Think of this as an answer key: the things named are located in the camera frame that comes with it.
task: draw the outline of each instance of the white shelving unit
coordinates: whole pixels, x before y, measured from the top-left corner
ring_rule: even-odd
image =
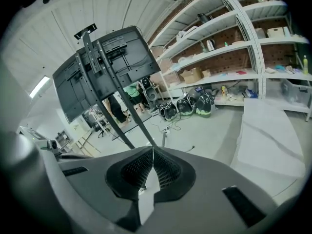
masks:
[[[214,56],[221,55],[221,54],[224,54],[224,53],[227,53],[227,52],[231,52],[231,51],[234,51],[234,50],[238,50],[238,49],[247,48],[250,45],[251,45],[250,41],[245,41],[245,42],[240,42],[240,43],[232,44],[232,45],[229,45],[229,46],[225,46],[223,48],[215,49],[215,50],[209,51],[207,53],[201,53],[199,55],[194,56],[189,61],[184,61],[180,65],[175,66],[174,68],[170,68],[163,75],[165,76],[165,75],[170,74],[170,73],[172,73],[174,71],[178,71],[178,70],[180,70],[182,68],[190,66],[190,65],[192,65],[194,63],[197,63],[199,61],[208,59],[210,57],[214,57]]]
[[[181,82],[179,84],[172,84],[169,88],[165,79],[163,78],[166,88],[168,91],[186,88],[190,86],[198,86],[206,83],[223,82],[230,80],[241,80],[241,79],[258,79],[259,84],[259,98],[267,100],[269,103],[276,105],[278,108],[283,110],[297,111],[307,113],[308,117],[311,114],[310,108],[302,103],[291,104],[287,102],[281,92],[278,89],[267,89],[266,80],[269,78],[289,78],[289,79],[300,79],[312,81],[312,75],[308,74],[287,74],[287,73],[265,73],[265,63],[263,61],[263,53],[261,46],[269,44],[309,44],[306,38],[299,36],[292,37],[276,37],[276,38],[265,38],[258,39],[254,31],[253,21],[257,20],[269,20],[275,18],[283,18],[287,12],[287,5],[283,1],[266,1],[258,2],[255,4],[242,6],[239,0],[227,0],[233,11],[225,13],[217,18],[210,20],[209,22],[196,28],[180,41],[176,42],[165,52],[158,57],[156,60],[160,62],[162,59],[172,58],[185,50],[186,48],[198,43],[199,41],[208,38],[218,32],[224,31],[231,27],[237,26],[237,18],[242,24],[245,33],[247,34],[247,41],[233,44],[230,46],[225,46],[208,53],[201,53],[194,56],[192,59],[185,60],[179,65],[174,65],[165,73],[160,73],[162,78],[172,72],[179,71],[187,66],[195,64],[199,61],[227,53],[229,51],[235,51],[238,49],[249,48],[252,51],[255,58],[255,64],[253,69],[242,70],[247,72],[244,75],[236,74],[235,72],[228,72],[226,75],[212,75],[211,77],[202,78],[201,80],[185,84]],[[182,29],[185,29],[188,25],[193,24],[196,21],[197,14],[199,13],[210,13],[216,11],[223,7],[223,0],[194,0],[188,4],[184,9],[182,9],[156,36],[150,46],[166,45],[173,37]],[[243,101],[228,101],[226,97],[217,96],[215,100],[216,105],[233,105],[233,106],[243,106]]]

